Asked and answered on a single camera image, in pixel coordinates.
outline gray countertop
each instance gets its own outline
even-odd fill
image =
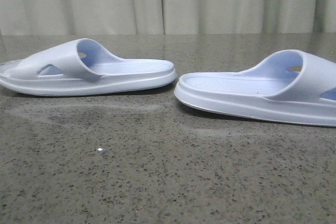
[[[273,34],[3,36],[0,62],[80,37],[179,76],[289,48],[336,61],[336,34]],[[175,84],[69,98],[0,87],[0,222],[336,222],[336,129],[201,112]]]

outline white curtain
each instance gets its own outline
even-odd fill
[[[336,0],[0,0],[3,35],[336,31]]]

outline white slide sandal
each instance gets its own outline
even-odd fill
[[[184,74],[174,93],[203,111],[336,126],[336,63],[299,50],[276,52],[242,72]]]
[[[1,85],[32,95],[76,96],[153,89],[175,79],[170,61],[123,59],[85,38],[24,60],[0,64]]]

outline granite countertop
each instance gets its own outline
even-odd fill
[[[0,62],[80,37],[179,76],[289,48],[336,61],[336,34],[272,34],[2,36]],[[336,222],[336,129],[201,112],[175,84],[69,98],[0,87],[0,223]]]

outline curtain fold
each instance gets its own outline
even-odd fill
[[[3,35],[336,32],[336,0],[0,0]]]

